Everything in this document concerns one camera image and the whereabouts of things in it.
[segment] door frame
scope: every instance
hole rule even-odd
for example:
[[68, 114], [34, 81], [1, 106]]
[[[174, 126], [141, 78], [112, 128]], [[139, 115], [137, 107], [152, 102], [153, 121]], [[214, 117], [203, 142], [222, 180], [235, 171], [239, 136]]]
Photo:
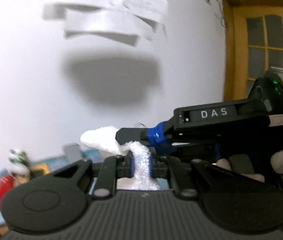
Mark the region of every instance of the door frame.
[[223, 0], [226, 34], [226, 68], [224, 101], [234, 99], [235, 84], [235, 24], [233, 8], [241, 6], [267, 5], [283, 7], [283, 0]]

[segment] wooden door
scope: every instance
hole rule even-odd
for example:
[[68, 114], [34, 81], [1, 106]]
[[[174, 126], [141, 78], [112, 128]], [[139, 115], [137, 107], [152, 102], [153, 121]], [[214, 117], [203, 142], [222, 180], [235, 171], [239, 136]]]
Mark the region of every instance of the wooden door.
[[283, 8], [233, 8], [235, 26], [234, 99], [246, 98], [266, 70], [283, 80]]

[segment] wall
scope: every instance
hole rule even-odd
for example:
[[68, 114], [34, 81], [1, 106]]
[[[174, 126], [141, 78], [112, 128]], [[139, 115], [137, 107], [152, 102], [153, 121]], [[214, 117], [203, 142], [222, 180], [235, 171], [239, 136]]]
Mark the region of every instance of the wall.
[[0, 169], [10, 148], [61, 154], [101, 126], [151, 127], [176, 107], [222, 100], [224, 28], [217, 4], [168, 0], [153, 43], [86, 35], [65, 40], [42, 0], [0, 0]]

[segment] ribbed black surface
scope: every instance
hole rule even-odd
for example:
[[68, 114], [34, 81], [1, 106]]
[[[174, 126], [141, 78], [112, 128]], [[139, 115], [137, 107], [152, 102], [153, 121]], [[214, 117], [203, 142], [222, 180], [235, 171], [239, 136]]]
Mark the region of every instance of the ribbed black surface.
[[258, 236], [234, 234], [213, 224], [196, 202], [179, 200], [171, 191], [119, 190], [112, 199], [93, 202], [77, 223], [62, 231], [37, 236], [11, 231], [2, 239], [283, 240], [283, 231]]

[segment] window pane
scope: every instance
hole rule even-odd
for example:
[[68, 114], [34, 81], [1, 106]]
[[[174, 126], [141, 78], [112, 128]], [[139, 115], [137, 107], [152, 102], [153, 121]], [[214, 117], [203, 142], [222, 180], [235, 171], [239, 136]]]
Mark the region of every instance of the window pane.
[[248, 44], [264, 46], [264, 28], [262, 26], [262, 18], [247, 19]]
[[248, 97], [252, 86], [254, 85], [254, 81], [247, 80], [247, 90], [246, 90], [246, 98]]
[[261, 77], [265, 71], [265, 50], [249, 48], [248, 75], [251, 78]]
[[269, 47], [283, 48], [283, 21], [277, 15], [265, 16]]
[[283, 80], [283, 51], [269, 50], [269, 70]]

